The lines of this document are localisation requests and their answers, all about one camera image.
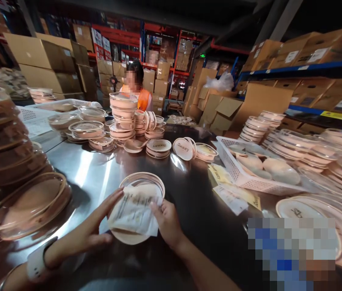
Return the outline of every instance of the woman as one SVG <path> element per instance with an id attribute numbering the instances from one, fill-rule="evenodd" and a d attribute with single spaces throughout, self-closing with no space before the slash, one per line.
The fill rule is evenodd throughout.
<path id="1" fill-rule="evenodd" d="M 128 65 L 126 85 L 120 92 L 132 93 L 139 98 L 137 108 L 143 111 L 152 111 L 152 94 L 143 88 L 144 70 L 139 61 Z"/>
<path id="2" fill-rule="evenodd" d="M 54 271 L 70 256 L 86 252 L 94 247 L 110 244 L 113 237 L 108 233 L 98 234 L 99 225 L 109 217 L 115 203 L 124 195 L 118 188 L 96 208 L 85 221 L 70 233 L 34 251 L 28 261 L 13 268 L 0 282 L 0 291 L 31 290 L 36 284 L 48 280 Z M 237 285 L 197 249 L 183 234 L 175 205 L 163 200 L 158 208 L 150 204 L 164 241 L 185 263 L 200 291 L 236 291 Z"/>

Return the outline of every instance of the hand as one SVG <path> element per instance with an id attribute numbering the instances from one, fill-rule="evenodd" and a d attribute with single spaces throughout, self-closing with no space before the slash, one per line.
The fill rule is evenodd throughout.
<path id="1" fill-rule="evenodd" d="M 101 221 L 105 216 L 109 217 L 114 205 L 123 196 L 123 189 L 118 188 L 114 191 L 85 221 L 47 249 L 44 255 L 47 267 L 54 269 L 69 256 L 84 253 L 93 247 L 112 242 L 112 235 L 99 234 L 98 229 Z"/>
<path id="2" fill-rule="evenodd" d="M 186 237 L 180 228 L 175 205 L 163 199 L 162 211 L 153 202 L 150 203 L 150 207 L 158 222 L 160 234 L 170 248 L 176 251 Z"/>

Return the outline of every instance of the yellow label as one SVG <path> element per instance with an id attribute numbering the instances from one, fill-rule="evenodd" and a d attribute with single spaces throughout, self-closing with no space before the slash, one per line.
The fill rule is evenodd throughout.
<path id="1" fill-rule="evenodd" d="M 220 183 L 220 182 L 232 183 L 229 178 L 229 173 L 222 166 L 219 166 L 216 164 L 210 164 L 209 170 L 213 174 L 213 177 L 217 183 Z"/>
<path id="2" fill-rule="evenodd" d="M 327 116 L 331 118 L 341 119 L 342 120 L 342 113 L 330 112 L 330 111 L 323 111 L 321 116 Z"/>
<path id="3" fill-rule="evenodd" d="M 260 197 L 257 195 L 253 195 L 248 189 L 244 189 L 226 182 L 221 183 L 220 186 L 228 190 L 229 192 L 232 192 L 234 195 L 244 199 L 250 205 L 261 211 Z"/>

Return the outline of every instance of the stainless steel table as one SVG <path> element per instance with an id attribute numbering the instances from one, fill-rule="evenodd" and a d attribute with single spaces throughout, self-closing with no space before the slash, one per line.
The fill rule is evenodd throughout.
<path id="1" fill-rule="evenodd" d="M 166 139 L 173 142 L 185 136 L 205 143 L 214 139 L 202 128 L 167 125 Z M 0 242 L 0 278 L 24 262 L 45 240 L 62 237 L 74 229 L 127 175 L 145 171 L 163 180 L 165 198 L 176 205 L 187 237 L 243 290 L 260 289 L 261 263 L 255 260 L 254 250 L 248 250 L 244 225 L 248 217 L 272 215 L 278 197 L 260 193 L 263 212 L 249 206 L 236 216 L 213 194 L 207 163 L 198 159 L 186 162 L 171 153 L 169 158 L 156 160 L 144 150 L 129 154 L 122 148 L 101 154 L 91 150 L 87 143 L 67 141 L 48 150 L 47 156 L 71 184 L 72 201 L 38 233 L 15 242 Z M 194 290 L 195 287 L 182 262 L 158 235 L 136 246 L 114 240 L 111 246 L 88 253 L 74 274 L 58 277 L 41 289 Z"/>

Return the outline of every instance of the dark hair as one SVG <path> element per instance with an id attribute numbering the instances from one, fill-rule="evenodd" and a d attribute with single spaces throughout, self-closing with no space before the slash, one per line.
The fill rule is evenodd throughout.
<path id="1" fill-rule="evenodd" d="M 140 85 L 143 84 L 144 70 L 139 61 L 133 61 L 130 63 L 128 65 L 127 71 L 134 71 L 136 73 L 136 82 L 138 82 Z"/>

